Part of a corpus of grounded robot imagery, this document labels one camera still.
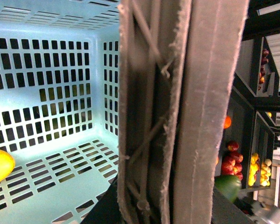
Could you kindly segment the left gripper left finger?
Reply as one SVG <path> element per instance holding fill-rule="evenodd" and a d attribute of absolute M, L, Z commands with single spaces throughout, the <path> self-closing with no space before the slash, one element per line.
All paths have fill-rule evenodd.
<path fill-rule="evenodd" d="M 117 200 L 117 177 L 81 224 L 125 224 Z"/>

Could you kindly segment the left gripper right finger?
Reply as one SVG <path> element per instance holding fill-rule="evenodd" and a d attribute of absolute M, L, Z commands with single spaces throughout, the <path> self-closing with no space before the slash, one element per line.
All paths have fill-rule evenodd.
<path fill-rule="evenodd" d="M 211 224 L 253 224 L 237 206 L 231 203 L 219 190 L 213 188 Z"/>

